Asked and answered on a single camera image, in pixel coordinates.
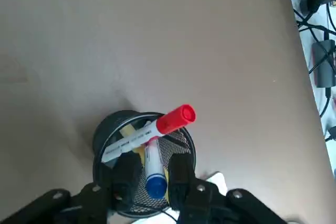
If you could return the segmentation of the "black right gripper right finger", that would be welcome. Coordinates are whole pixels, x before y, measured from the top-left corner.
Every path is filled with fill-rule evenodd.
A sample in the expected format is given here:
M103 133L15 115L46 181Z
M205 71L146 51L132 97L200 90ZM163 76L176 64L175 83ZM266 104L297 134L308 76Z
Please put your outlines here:
M169 203L179 211L177 223L285 223L247 190L222 195L218 187L195 176L190 154L174 154L169 162Z

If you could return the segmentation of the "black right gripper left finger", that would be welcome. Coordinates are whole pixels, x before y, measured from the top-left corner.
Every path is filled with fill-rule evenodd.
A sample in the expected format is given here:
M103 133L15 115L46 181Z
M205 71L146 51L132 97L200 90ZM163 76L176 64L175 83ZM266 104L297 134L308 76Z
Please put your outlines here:
M1 223L107 223L109 214L129 210L142 173L140 155L124 153L113 167L98 167L101 181L86 184L76 195L52 189Z

